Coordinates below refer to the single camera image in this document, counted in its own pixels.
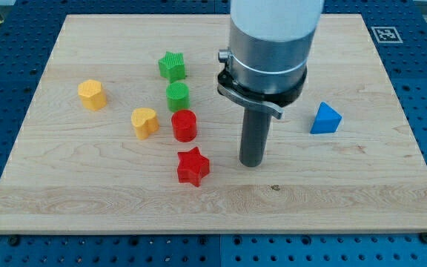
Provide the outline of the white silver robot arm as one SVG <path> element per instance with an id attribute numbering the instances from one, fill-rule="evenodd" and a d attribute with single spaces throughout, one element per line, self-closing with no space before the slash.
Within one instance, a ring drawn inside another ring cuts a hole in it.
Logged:
<path id="1" fill-rule="evenodd" d="M 228 46 L 218 58 L 219 93 L 281 118 L 301 93 L 324 0 L 232 0 Z"/>

